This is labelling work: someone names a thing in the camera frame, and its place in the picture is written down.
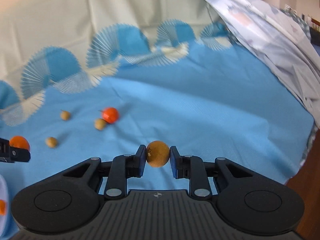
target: white bowl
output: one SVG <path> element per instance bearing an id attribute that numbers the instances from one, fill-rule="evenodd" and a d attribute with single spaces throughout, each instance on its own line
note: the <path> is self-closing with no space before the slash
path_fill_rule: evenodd
<path id="1" fill-rule="evenodd" d="M 0 216 L 0 238 L 5 234 L 8 227 L 8 213 L 9 213 L 9 192 L 7 183 L 4 177 L 0 175 L 0 199 L 4 200 L 7 207 L 7 212 L 4 216 Z"/>

